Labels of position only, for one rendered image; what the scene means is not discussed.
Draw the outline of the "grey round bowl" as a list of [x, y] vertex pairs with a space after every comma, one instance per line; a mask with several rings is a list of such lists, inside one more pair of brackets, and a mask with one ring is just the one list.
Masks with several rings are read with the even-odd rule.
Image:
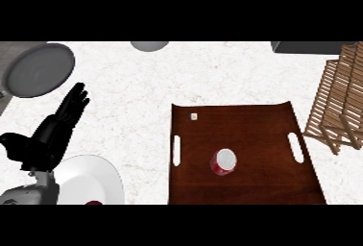
[[168, 45], [167, 41], [133, 41], [131, 46], [142, 52], [155, 52]]

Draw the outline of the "dark brown wooden tray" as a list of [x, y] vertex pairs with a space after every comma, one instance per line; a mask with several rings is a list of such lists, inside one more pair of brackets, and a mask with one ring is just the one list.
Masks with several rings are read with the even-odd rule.
[[[295, 161], [288, 136], [301, 133], [292, 105], [171, 107], [180, 163], [170, 166], [173, 205], [326, 203], [310, 157]], [[210, 167], [220, 149], [236, 154], [235, 171]]]

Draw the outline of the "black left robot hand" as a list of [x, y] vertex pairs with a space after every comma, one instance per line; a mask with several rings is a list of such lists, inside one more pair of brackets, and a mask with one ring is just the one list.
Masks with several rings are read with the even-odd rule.
[[74, 85], [55, 114], [46, 117], [31, 137], [16, 133], [0, 135], [7, 158], [21, 162], [22, 171], [47, 172], [59, 165], [75, 125], [90, 102], [84, 87], [84, 83]]

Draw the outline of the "wooden tiered shelf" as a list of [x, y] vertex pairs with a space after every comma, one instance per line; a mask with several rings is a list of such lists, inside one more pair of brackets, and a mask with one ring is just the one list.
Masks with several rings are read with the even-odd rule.
[[339, 58], [326, 61], [304, 136], [335, 155], [342, 145], [363, 148], [363, 41], [344, 45]]

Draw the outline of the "grey round pan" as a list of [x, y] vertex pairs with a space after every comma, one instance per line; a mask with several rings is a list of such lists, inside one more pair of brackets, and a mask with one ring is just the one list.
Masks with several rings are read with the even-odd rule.
[[3, 92], [18, 98], [46, 95], [65, 83], [75, 67], [71, 48], [60, 43], [44, 43], [24, 51], [3, 73]]

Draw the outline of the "white plate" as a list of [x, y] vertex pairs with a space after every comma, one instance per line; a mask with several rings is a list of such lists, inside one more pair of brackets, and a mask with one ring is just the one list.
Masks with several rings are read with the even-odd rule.
[[100, 156], [80, 155], [62, 161], [55, 168], [59, 184], [58, 203], [84, 205], [122, 205], [125, 192], [122, 179], [112, 163]]

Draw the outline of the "dark grey appliance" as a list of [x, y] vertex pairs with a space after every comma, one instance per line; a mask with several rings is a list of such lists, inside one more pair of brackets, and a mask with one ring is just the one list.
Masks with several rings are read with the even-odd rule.
[[273, 41], [272, 50], [279, 54], [339, 55], [341, 47], [354, 41]]

